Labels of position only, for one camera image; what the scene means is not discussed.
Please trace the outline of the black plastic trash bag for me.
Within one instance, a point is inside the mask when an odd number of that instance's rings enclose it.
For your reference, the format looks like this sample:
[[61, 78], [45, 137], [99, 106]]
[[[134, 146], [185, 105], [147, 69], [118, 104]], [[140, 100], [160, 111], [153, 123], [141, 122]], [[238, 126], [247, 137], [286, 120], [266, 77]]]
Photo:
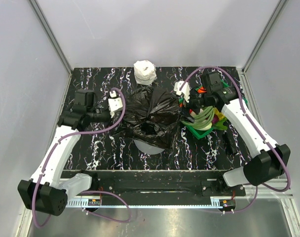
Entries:
[[180, 128], [179, 99], [170, 91], [144, 86], [125, 96], [125, 113], [113, 136], [124, 136], [171, 149]]

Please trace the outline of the grey plastic trash bin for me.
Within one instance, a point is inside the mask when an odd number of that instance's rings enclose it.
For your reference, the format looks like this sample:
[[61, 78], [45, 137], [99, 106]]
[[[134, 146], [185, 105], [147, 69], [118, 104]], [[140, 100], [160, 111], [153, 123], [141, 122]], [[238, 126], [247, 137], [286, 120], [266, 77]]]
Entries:
[[156, 155], [156, 154], [159, 154], [159, 153], [165, 151], [165, 149], [149, 145], [148, 143], [145, 143], [143, 141], [134, 140], [134, 143], [135, 143], [136, 147], [142, 153], [145, 153], [145, 154], [148, 154], [148, 155]]

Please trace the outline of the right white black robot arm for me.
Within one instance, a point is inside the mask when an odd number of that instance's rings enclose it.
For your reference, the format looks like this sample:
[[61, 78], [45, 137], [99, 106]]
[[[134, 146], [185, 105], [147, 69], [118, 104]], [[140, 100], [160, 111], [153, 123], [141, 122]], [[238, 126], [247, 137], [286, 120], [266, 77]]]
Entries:
[[204, 77], [207, 83], [206, 92], [197, 98], [197, 104], [216, 107], [223, 113], [244, 140], [252, 157], [243, 167], [225, 172], [222, 180], [216, 184], [217, 191], [226, 196], [234, 190], [234, 186], [244, 184], [264, 185], [278, 191], [268, 185], [267, 181], [282, 174], [285, 174], [287, 183], [281, 191], [287, 191], [291, 186], [287, 169], [290, 148], [286, 144], [279, 145], [265, 132], [247, 109], [239, 87], [231, 75], [216, 67], [215, 71], [205, 74]]

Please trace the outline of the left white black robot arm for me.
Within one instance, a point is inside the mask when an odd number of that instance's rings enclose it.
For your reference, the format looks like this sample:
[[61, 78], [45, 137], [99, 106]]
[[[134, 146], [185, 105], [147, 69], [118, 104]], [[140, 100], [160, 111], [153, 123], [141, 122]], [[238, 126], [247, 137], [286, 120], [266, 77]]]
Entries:
[[18, 192], [25, 207], [53, 216], [59, 216], [67, 202], [81, 192], [98, 192], [98, 176], [81, 171], [61, 183], [64, 166], [83, 131], [92, 123], [108, 123], [122, 101], [115, 91], [110, 92], [108, 107], [99, 109], [92, 90], [79, 89], [74, 101], [59, 116], [53, 141], [37, 170], [28, 181], [21, 180]]

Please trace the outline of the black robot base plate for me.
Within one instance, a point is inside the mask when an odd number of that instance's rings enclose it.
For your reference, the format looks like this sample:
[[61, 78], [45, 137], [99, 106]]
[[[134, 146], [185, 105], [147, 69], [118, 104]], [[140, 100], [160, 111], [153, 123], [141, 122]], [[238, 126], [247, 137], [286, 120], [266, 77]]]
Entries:
[[131, 208], [217, 208], [221, 199], [245, 197], [242, 185], [224, 187], [223, 171], [90, 170], [96, 188], [112, 192]]

